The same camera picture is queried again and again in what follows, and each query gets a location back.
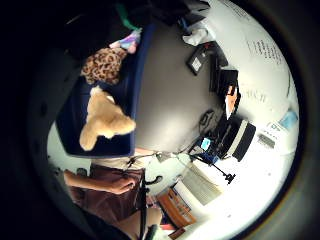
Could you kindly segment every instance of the small screen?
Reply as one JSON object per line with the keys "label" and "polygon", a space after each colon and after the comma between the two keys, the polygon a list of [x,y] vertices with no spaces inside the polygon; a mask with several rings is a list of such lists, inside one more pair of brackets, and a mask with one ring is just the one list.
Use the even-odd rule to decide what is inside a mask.
{"label": "small screen", "polygon": [[202,140],[202,143],[201,143],[201,148],[202,148],[203,150],[207,151],[208,148],[209,148],[209,146],[210,146],[210,143],[211,143],[210,139],[204,138],[204,139]]}

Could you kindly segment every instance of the black cable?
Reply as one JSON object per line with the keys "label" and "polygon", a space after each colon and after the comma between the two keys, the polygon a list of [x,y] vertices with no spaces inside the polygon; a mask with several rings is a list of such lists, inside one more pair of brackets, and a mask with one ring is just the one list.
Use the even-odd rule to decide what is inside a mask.
{"label": "black cable", "polygon": [[182,162],[179,158],[179,156],[176,157],[178,159],[178,161],[183,165],[185,166],[186,168],[188,168],[191,172],[193,172],[195,175],[197,175],[198,177],[202,178],[202,180],[204,180],[205,182],[209,183],[209,184],[213,184],[214,186],[218,186],[217,184],[209,181],[208,179],[206,179],[205,177],[199,175],[197,172],[195,172],[192,168],[190,168],[187,164],[185,164],[184,162]]}

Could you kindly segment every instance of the person's hand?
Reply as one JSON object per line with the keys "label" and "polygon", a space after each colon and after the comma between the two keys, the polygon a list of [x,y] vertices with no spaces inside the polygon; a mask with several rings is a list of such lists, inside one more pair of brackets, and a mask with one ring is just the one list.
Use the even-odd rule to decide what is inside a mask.
{"label": "person's hand", "polygon": [[131,190],[135,185],[135,181],[133,178],[121,178],[111,184],[108,192],[112,192],[114,194],[122,194],[129,190]]}

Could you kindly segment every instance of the desk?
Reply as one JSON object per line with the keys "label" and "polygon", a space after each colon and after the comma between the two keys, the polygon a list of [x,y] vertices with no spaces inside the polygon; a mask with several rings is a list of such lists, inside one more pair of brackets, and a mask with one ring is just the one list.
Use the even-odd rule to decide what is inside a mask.
{"label": "desk", "polygon": [[198,76],[185,62],[194,47],[184,43],[177,27],[156,23],[151,41],[137,111],[136,146],[176,152],[195,132],[201,114],[221,108],[209,92],[209,59]]}

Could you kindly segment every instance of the teddy bear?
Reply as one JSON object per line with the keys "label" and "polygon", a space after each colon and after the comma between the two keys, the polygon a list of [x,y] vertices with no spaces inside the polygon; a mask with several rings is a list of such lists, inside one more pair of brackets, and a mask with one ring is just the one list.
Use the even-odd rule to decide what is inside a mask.
{"label": "teddy bear", "polygon": [[102,48],[87,58],[81,76],[84,76],[88,84],[102,81],[110,85],[119,82],[119,71],[122,60],[127,56],[127,51],[117,48]]}
{"label": "teddy bear", "polygon": [[136,123],[124,115],[113,97],[99,86],[90,91],[86,124],[80,134],[80,145],[85,151],[93,149],[98,136],[111,139],[114,135],[132,132]]}

